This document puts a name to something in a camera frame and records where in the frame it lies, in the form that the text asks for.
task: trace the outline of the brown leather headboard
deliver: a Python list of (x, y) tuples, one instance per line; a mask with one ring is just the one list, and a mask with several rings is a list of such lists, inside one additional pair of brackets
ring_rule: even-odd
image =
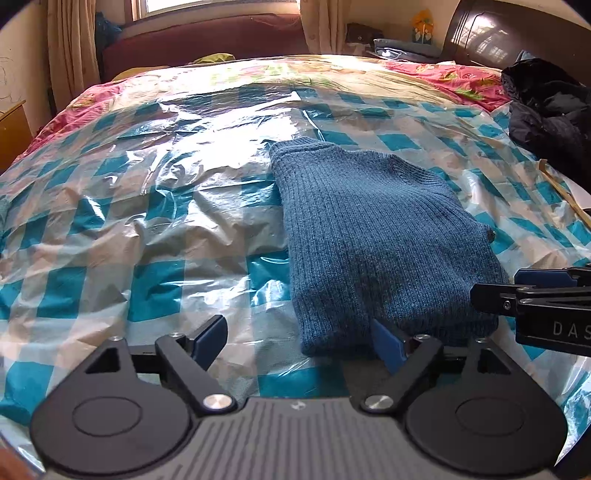
[(496, 0), (461, 0), (442, 57), (503, 69), (522, 50), (591, 85), (591, 31), (554, 15)]

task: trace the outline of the wooden nightstand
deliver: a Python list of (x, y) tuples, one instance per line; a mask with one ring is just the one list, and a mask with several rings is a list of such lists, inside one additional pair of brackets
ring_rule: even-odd
[(0, 173), (27, 149), (33, 139), (22, 107), (24, 103), (16, 104), (0, 116)]

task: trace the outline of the beige curtain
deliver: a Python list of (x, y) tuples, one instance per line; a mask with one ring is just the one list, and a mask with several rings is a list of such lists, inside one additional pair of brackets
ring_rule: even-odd
[(51, 89), (58, 111), (100, 83), (95, 50), (96, 0), (48, 0)]
[(311, 53), (343, 53), (350, 0), (300, 0), (301, 23)]

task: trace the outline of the black jacket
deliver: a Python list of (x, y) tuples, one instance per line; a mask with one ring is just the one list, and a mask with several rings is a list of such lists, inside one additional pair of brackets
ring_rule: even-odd
[(591, 89), (542, 59), (506, 68), (502, 82), (511, 139), (591, 192)]

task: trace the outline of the blue clothing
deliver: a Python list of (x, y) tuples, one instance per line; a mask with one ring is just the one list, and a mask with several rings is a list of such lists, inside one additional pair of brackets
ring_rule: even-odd
[(311, 138), (270, 154), (304, 354), (370, 345), (371, 318), (448, 345), (496, 329), (496, 316), (470, 305), (474, 283), (508, 280), (493, 232), (444, 180), (396, 155)]

